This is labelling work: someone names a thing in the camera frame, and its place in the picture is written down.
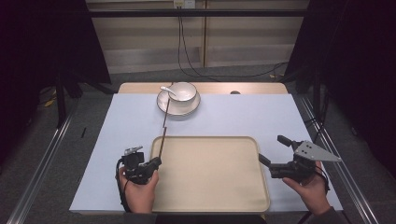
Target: wall outlet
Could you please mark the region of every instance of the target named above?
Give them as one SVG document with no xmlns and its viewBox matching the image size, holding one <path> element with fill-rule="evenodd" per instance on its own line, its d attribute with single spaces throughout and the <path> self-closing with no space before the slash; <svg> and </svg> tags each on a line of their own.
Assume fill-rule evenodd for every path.
<svg viewBox="0 0 396 224">
<path fill-rule="evenodd" d="M 174 8 L 184 8 L 184 0 L 174 0 Z"/>
<path fill-rule="evenodd" d="M 185 0 L 184 8 L 195 8 L 195 0 Z"/>
</svg>

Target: black horizontal bar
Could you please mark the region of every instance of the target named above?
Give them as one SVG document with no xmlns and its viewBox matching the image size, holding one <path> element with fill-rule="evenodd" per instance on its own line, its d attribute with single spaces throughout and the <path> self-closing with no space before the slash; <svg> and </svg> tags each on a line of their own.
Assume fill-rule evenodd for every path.
<svg viewBox="0 0 396 224">
<path fill-rule="evenodd" d="M 305 17 L 305 9 L 139 9 L 89 11 L 93 18 L 117 17 Z"/>
</svg>

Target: table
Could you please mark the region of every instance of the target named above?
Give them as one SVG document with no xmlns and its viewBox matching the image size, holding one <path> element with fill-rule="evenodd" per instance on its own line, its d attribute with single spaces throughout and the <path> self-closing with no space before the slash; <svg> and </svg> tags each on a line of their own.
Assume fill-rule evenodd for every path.
<svg viewBox="0 0 396 224">
<path fill-rule="evenodd" d="M 114 181 L 115 161 L 121 152 L 131 144 L 144 142 L 146 160 L 152 139 L 162 135 L 163 112 L 154 104 L 160 86 L 171 83 L 125 83 L 120 93 L 113 98 L 107 112 L 102 131 L 98 137 L 92 157 L 76 193 L 70 210 L 81 214 L 122 213 L 119 195 Z M 167 127 L 169 135 L 246 135 L 255 138 L 261 153 L 272 162 L 287 162 L 292 152 L 276 141 L 278 134 L 290 139 L 309 139 L 298 109 L 286 88 L 279 83 L 193 83 L 201 93 L 202 103 L 190 117 L 169 117 Z M 231 91 L 242 94 L 230 95 Z M 209 110 L 216 105 L 216 110 Z M 204 119 L 214 123 L 207 129 Z M 118 152 L 109 148 L 120 148 Z M 263 168 L 271 204 L 268 212 L 306 211 L 298 194 L 279 179 L 272 179 L 267 168 Z M 99 188 L 96 174 L 108 176 L 101 180 Z M 90 193 L 100 195 L 95 199 Z M 343 210 L 334 190 L 328 194 L 331 205 Z"/>
</svg>

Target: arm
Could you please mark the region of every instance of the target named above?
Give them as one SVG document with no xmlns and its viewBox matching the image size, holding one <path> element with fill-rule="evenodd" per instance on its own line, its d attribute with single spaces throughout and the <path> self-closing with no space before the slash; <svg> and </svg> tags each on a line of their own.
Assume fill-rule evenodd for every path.
<svg viewBox="0 0 396 224">
<path fill-rule="evenodd" d="M 317 167 L 321 168 L 320 161 L 317 161 Z M 300 195 L 306 208 L 315 216 L 312 223 L 344 223 L 327 201 L 325 184 L 320 176 L 312 175 L 301 185 L 286 177 L 283 182 Z"/>
<path fill-rule="evenodd" d="M 124 223 L 155 223 L 157 216 L 151 213 L 154 204 L 154 190 L 159 181 L 158 171 L 154 171 L 147 185 L 137 185 L 128 181 L 124 175 L 125 168 L 121 167 L 119 176 L 122 190 L 132 213 L 125 213 Z"/>
</svg>

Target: hand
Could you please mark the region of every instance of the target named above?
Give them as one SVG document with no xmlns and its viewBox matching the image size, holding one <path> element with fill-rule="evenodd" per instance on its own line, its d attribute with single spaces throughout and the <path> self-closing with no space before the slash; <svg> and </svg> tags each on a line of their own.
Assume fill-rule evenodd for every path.
<svg viewBox="0 0 396 224">
<path fill-rule="evenodd" d="M 321 168 L 320 161 L 317 161 L 316 164 L 317 167 Z M 286 177 L 283 178 L 283 182 L 300 195 L 306 208 L 315 216 L 319 216 L 331 208 L 326 198 L 324 180 L 319 175 L 312 175 L 308 180 L 303 181 L 301 185 Z"/>
<path fill-rule="evenodd" d="M 134 213 L 151 213 L 152 205 L 154 204 L 154 190 L 157 186 L 158 171 L 154 171 L 150 181 L 147 185 L 137 185 L 131 181 L 128 181 L 124 175 L 126 168 L 121 167 L 119 169 L 121 190 L 125 192 L 125 198 L 129 208 Z"/>
</svg>

